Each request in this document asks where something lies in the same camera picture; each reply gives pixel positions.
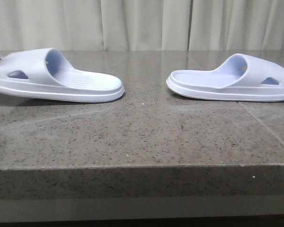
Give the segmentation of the light blue slipper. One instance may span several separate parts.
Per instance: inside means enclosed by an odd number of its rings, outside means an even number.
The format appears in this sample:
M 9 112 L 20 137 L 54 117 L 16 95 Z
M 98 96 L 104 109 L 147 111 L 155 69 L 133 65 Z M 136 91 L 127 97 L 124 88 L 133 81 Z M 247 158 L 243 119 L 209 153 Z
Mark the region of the light blue slipper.
M 0 59 L 0 93 L 81 103 L 102 103 L 124 94 L 115 76 L 75 69 L 56 49 L 13 52 Z
M 222 101 L 284 101 L 284 68 L 236 53 L 214 70 L 176 70 L 166 80 L 175 93 Z

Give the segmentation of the beige curtain backdrop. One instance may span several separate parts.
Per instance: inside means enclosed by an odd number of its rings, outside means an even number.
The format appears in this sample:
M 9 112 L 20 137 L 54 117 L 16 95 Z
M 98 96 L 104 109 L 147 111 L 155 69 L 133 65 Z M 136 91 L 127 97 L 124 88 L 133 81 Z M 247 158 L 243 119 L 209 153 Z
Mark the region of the beige curtain backdrop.
M 0 0 L 0 51 L 284 50 L 284 0 Z

